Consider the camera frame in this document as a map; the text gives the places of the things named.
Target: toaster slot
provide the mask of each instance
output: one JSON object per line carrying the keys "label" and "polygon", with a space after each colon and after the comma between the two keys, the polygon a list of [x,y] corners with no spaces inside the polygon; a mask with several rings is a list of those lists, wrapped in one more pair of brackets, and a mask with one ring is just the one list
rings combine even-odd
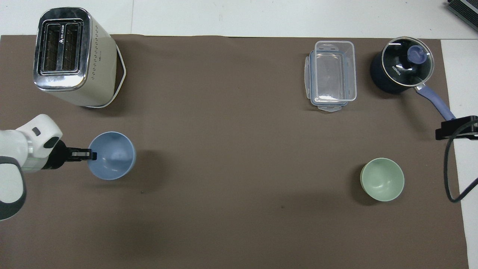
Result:
{"label": "toaster slot", "polygon": [[65,43],[63,45],[63,71],[75,71],[79,58],[80,25],[69,23],[65,27]]}
{"label": "toaster slot", "polygon": [[58,40],[60,40],[61,25],[49,24],[46,27],[43,70],[55,71],[58,59]]}

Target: white table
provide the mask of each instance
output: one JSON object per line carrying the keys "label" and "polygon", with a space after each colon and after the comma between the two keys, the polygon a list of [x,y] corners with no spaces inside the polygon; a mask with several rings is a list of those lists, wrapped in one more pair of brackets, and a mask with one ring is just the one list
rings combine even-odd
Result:
{"label": "white table", "polygon": [[[42,13],[64,6],[85,8],[110,34],[442,39],[451,110],[478,115],[478,32],[444,0],[1,0],[0,35],[36,34]],[[478,177],[478,142],[456,141],[455,151],[463,190]],[[461,202],[472,269],[478,269],[477,204],[478,190]]]}

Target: silver toaster top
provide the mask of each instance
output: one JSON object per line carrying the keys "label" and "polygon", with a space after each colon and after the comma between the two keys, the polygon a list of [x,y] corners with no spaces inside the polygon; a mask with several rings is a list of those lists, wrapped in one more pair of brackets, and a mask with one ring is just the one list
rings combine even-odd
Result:
{"label": "silver toaster top", "polygon": [[45,91],[81,87],[88,73],[93,18],[82,8],[55,8],[38,23],[33,67],[35,85]]}

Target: plastic food container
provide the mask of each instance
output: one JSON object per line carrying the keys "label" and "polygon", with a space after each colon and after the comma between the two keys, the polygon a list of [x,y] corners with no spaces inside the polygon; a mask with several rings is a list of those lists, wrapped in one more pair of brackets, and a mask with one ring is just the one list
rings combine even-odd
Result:
{"label": "plastic food container", "polygon": [[349,41],[319,41],[305,58],[305,92],[317,108],[334,112],[357,97],[355,49]]}

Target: blue bowl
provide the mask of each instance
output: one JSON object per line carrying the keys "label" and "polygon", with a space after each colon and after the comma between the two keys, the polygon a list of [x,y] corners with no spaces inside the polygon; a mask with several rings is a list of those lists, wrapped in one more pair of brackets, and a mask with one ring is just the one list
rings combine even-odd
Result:
{"label": "blue bowl", "polygon": [[133,168],[136,161],[133,143],[122,133],[102,133],[91,141],[89,148],[97,153],[97,159],[88,161],[88,167],[100,179],[119,179]]}

